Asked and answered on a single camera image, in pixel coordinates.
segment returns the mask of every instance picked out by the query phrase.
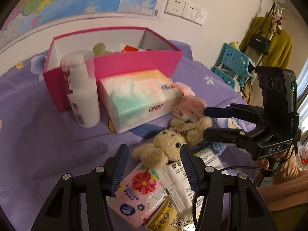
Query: light switch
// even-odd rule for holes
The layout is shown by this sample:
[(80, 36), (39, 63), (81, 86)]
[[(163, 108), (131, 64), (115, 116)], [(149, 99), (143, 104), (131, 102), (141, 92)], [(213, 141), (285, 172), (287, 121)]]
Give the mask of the light switch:
[(208, 13), (204, 9), (198, 8), (194, 22), (203, 25), (205, 23), (207, 16)]

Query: pink tissue pack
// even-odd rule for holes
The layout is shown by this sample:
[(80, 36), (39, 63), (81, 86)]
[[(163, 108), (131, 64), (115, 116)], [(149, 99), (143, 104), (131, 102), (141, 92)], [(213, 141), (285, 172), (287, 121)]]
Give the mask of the pink tissue pack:
[(121, 182), (108, 205), (135, 228), (140, 227), (167, 198), (156, 170), (140, 163)]

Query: flower pattern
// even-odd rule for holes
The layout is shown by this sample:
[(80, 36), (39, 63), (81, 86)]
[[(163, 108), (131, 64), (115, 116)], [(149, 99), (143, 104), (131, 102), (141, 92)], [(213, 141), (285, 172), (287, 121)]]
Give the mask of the flower pattern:
[(43, 52), (42, 54), (33, 56), (31, 59), (30, 71), (32, 74), (38, 75), (39, 82), (44, 80), (43, 69), (44, 69), (46, 57), (47, 57), (46, 52)]
[(143, 211), (143, 210), (145, 209), (145, 206), (142, 205), (142, 204), (139, 204), (139, 205), (137, 206), (137, 208), (138, 208), (140, 211)]
[(213, 79), (213, 77), (210, 77), (210, 76), (208, 76), (208, 75), (205, 75), (204, 80), (206, 80), (206, 84), (207, 84), (207, 85), (210, 85), (210, 84), (214, 85), (214, 82), (213, 82), (214, 79)]
[(156, 181), (151, 178), (151, 174), (148, 172), (139, 172), (133, 177), (132, 188), (138, 190), (140, 194), (146, 195), (149, 192), (154, 192)]

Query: red item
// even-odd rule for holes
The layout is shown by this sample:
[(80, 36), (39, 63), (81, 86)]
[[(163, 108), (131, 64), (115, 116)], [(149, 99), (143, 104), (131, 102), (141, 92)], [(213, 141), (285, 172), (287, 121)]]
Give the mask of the red item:
[(138, 50), (139, 50), (138, 48), (126, 45), (125, 48), (122, 50), (122, 53), (138, 51)]
[(301, 163), (302, 163), (302, 164), (307, 164), (307, 163), (308, 163), (308, 158), (303, 158), (303, 159), (301, 160)]
[(146, 173), (138, 173), (135, 177), (133, 177), (132, 188), (138, 190), (140, 194), (146, 195), (148, 192), (154, 192), (156, 181), (151, 178), (151, 174)]

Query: tissue pack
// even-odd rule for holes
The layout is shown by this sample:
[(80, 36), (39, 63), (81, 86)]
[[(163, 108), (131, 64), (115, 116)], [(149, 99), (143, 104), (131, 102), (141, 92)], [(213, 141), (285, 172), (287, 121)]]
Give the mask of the tissue pack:
[(99, 90), (118, 134), (174, 111), (183, 97), (158, 70), (100, 79)]
[(140, 163), (123, 179), (118, 191), (106, 199), (109, 207), (138, 228), (167, 196), (156, 170), (147, 170)]

